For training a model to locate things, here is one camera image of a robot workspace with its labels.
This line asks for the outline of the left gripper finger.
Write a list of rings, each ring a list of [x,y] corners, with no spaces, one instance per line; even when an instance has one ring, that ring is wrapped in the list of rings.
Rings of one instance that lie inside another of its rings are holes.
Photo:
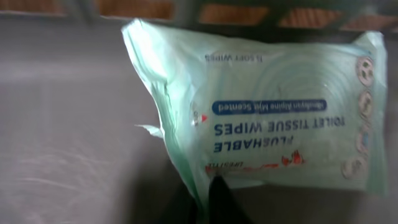
[[[224,179],[221,176],[214,177],[209,189],[209,224],[251,223]]]

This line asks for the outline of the mint green wipes pack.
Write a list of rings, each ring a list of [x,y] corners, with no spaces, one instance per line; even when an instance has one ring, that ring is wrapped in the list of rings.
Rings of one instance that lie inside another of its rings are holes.
[[[172,163],[200,207],[214,176],[387,192],[387,52],[380,32],[349,44],[265,44],[136,19],[122,29],[153,97]]]

